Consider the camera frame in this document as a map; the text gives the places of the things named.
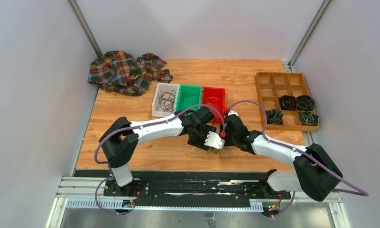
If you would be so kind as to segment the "cable ball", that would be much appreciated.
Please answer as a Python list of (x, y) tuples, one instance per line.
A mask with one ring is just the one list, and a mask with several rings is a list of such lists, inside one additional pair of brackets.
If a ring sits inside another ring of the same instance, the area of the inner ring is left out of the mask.
[(222, 154), (222, 150), (221, 149), (216, 149), (216, 148), (213, 148), (213, 147), (210, 147), (208, 150), (207, 150), (208, 153), (210, 154), (213, 154), (213, 155), (221, 155)]

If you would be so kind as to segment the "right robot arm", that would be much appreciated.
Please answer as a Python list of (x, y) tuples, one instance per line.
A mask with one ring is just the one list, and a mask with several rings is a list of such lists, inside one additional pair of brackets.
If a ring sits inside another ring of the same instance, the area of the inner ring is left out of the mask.
[(269, 170), (260, 179), (260, 192), (272, 198), (280, 191), (303, 191), (315, 201), (323, 201), (340, 183), (342, 173), (319, 144), (300, 146), (250, 131), (239, 116), (224, 119), (225, 146), (235, 146), (253, 155), (270, 157), (293, 167), (293, 171)]

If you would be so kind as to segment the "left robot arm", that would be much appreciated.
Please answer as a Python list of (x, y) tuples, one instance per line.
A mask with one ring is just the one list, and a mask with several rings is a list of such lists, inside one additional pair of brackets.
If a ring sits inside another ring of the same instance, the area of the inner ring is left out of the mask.
[(116, 191), (129, 196), (134, 190), (129, 161), (137, 146), (160, 138), (188, 135), (189, 145), (207, 150), (204, 142), (208, 133), (216, 130), (209, 124), (214, 120), (214, 113), (206, 106), (143, 122), (130, 122), (126, 117), (120, 117), (99, 139), (96, 151), (102, 150), (106, 156)]

